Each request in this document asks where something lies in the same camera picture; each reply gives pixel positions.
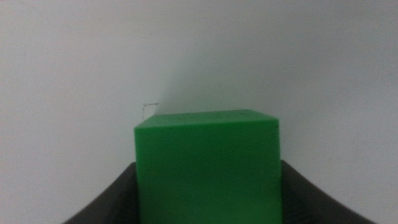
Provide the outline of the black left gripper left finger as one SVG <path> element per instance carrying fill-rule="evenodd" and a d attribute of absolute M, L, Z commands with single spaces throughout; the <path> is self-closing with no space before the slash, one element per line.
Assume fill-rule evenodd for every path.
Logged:
<path fill-rule="evenodd" d="M 139 224 L 136 164 L 64 224 Z"/>

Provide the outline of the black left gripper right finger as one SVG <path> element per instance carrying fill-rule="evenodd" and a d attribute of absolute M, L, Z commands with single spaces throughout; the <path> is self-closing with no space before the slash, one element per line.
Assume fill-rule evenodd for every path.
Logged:
<path fill-rule="evenodd" d="M 375 224 L 324 193 L 281 161 L 284 224 Z"/>

